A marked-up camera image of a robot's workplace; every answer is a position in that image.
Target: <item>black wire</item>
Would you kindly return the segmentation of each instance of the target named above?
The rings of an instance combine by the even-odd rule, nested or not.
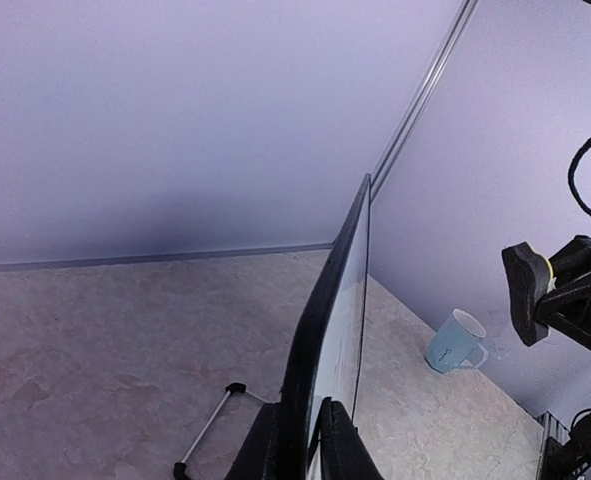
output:
[[[582,198],[579,196],[579,193],[577,192],[577,187],[575,187],[575,170],[577,170],[577,166],[579,165],[579,161],[586,154],[586,152],[588,152],[590,149],[591,149],[591,138],[586,140],[586,143],[584,145],[582,145],[582,148],[580,148],[577,151],[577,153],[573,157],[573,160],[571,161],[571,165],[568,168],[568,186],[570,187],[571,193],[573,194],[573,198],[575,199],[575,201],[577,202],[579,207],[587,215],[589,215],[591,217],[591,208],[584,203],[584,200],[582,200]]]
[[[575,415],[575,417],[573,417],[573,421],[571,422],[571,430],[575,426],[575,422],[577,422],[578,417],[580,415],[584,415],[585,413],[589,413],[589,412],[591,412],[591,408],[585,408],[584,410],[580,410],[579,412],[577,412],[577,415]]]

